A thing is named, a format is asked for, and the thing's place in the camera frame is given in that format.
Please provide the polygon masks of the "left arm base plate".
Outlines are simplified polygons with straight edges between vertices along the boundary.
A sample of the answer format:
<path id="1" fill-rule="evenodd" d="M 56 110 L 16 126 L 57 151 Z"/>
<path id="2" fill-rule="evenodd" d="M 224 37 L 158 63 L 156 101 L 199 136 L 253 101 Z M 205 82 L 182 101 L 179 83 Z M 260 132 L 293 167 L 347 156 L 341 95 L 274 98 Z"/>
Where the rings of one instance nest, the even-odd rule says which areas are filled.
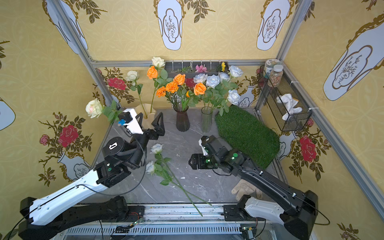
<path id="1" fill-rule="evenodd" d="M 120 222 L 133 223 L 144 217 L 145 207 L 144 206 L 128 206 L 128 211 L 123 213 Z"/>

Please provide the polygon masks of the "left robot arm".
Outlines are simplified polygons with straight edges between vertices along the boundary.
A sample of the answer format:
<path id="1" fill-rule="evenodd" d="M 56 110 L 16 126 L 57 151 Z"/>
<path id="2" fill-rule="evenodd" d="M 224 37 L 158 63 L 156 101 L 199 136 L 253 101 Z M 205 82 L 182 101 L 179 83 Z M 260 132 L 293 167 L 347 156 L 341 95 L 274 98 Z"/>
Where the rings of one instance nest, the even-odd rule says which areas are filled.
<path id="1" fill-rule="evenodd" d="M 145 164 L 147 144 L 165 135 L 164 115 L 159 113 L 152 129 L 142 128 L 142 114 L 125 110 L 119 114 L 120 125 L 126 127 L 131 141 L 112 138 L 103 147 L 104 160 L 75 182 L 41 199 L 25 198 L 20 204 L 23 215 L 18 236 L 23 240 L 50 240 L 69 228 L 93 221 L 122 221 L 130 216 L 124 194 L 96 204 L 79 206 L 88 197 L 98 194 L 127 178 Z"/>

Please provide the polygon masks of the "pale blue white rose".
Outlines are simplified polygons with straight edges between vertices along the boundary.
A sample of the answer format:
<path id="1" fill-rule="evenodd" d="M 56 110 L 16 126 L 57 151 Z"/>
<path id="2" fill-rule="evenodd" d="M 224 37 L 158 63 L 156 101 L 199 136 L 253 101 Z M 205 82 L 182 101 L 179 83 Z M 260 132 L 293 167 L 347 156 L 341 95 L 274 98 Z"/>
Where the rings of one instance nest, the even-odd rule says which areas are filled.
<path id="1" fill-rule="evenodd" d="M 218 105 L 219 91 L 216 90 L 216 87 L 221 83 L 220 79 L 216 75 L 208 76 L 205 84 L 207 90 L 204 96 L 205 107 L 210 110 L 210 113 L 214 111 Z"/>

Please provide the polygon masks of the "cream white rose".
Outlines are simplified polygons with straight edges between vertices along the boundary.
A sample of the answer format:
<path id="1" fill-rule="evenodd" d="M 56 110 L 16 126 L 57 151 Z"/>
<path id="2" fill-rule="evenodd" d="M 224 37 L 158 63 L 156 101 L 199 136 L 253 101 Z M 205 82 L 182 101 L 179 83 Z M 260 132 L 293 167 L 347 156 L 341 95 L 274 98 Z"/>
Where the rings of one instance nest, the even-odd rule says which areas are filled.
<path id="1" fill-rule="evenodd" d="M 143 113 L 144 113 L 145 117 L 147 118 L 148 115 L 147 115 L 145 106 L 143 104 L 142 98 L 141 98 L 141 92 L 143 89 L 143 85 L 138 83 L 139 78 L 140 78 L 140 74 L 138 71 L 129 71 L 127 73 L 126 79 L 127 79 L 128 84 L 130 84 L 130 90 L 138 93 L 138 97 L 139 97 L 139 101 L 140 101 Z"/>
<path id="2" fill-rule="evenodd" d="M 86 112 L 91 119 L 105 115 L 110 125 L 113 125 L 115 122 L 124 125 L 133 120 L 130 112 L 118 110 L 118 104 L 115 101 L 112 101 L 110 106 L 104 106 L 98 99 L 94 99 L 87 104 Z"/>
<path id="3" fill-rule="evenodd" d="M 161 57 L 153 57 L 152 65 L 147 71 L 147 77 L 150 80 L 154 81 L 154 92 L 153 92 L 152 101 L 151 101 L 151 108 L 153 108 L 155 93 L 159 88 L 158 80 L 161 79 L 161 71 L 164 69 L 165 65 L 166 65 L 166 62 L 164 59 L 162 59 Z"/>

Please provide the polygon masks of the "orange marigold flower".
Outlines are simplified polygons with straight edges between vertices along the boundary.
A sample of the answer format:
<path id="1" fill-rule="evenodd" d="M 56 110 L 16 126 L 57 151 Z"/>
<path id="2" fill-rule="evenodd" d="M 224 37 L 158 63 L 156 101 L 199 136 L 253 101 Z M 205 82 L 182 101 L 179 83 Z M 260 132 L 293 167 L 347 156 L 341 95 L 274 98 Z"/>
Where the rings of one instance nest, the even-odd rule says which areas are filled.
<path id="1" fill-rule="evenodd" d="M 167 94 L 166 87 L 161 87 L 161 88 L 157 89 L 157 91 L 156 91 L 156 96 L 159 98 L 165 97 L 166 94 Z"/>

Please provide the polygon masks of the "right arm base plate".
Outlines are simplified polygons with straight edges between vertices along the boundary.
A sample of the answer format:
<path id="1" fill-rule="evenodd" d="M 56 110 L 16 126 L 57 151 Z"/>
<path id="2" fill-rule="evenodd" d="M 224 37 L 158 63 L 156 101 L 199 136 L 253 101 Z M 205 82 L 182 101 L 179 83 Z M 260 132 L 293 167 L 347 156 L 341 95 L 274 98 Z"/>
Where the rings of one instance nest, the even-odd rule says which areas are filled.
<path id="1" fill-rule="evenodd" d="M 221 215 L 224 216 L 226 222 L 256 222 L 258 220 L 237 205 L 224 205 Z"/>

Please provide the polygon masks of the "orange rose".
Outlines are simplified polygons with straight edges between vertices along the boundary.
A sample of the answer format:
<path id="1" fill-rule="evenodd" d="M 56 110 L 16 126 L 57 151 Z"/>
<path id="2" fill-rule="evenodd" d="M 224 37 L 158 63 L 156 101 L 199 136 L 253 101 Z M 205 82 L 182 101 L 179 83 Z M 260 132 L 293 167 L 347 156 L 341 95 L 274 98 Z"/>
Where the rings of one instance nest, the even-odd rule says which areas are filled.
<path id="1" fill-rule="evenodd" d="M 168 83 L 172 82 L 172 79 L 169 78 L 168 72 L 164 68 L 155 67 L 155 66 L 151 66 L 148 69 L 147 77 L 150 80 L 154 81 L 155 90 L 154 90 L 152 102 L 151 102 L 151 105 L 153 106 L 154 98 L 155 98 L 157 90 L 162 88 L 162 87 L 165 88 Z"/>
<path id="2" fill-rule="evenodd" d="M 180 102 L 184 102 L 186 100 L 186 75 L 178 74 L 174 77 L 174 82 L 177 84 L 176 95 Z"/>
<path id="3" fill-rule="evenodd" d="M 203 83 L 198 83 L 194 86 L 193 90 L 188 90 L 186 93 L 187 106 L 195 107 L 205 97 L 207 87 Z"/>

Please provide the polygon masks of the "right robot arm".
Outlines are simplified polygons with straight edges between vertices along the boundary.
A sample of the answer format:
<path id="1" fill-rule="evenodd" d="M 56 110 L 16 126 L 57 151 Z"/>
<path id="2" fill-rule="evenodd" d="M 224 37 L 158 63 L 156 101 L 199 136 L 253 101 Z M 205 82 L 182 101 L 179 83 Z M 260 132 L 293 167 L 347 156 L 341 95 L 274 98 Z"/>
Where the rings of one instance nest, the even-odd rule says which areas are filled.
<path id="1" fill-rule="evenodd" d="M 299 240 L 310 238 L 318 216 L 318 196 L 314 192 L 302 192 L 289 186 L 254 164 L 243 152 L 228 150 L 215 136 L 202 136 L 199 146 L 203 152 L 192 155 L 189 160 L 194 170 L 221 169 L 252 184 L 275 201 L 272 207 L 261 200 L 245 197 L 241 209 L 250 217 L 281 224 Z"/>

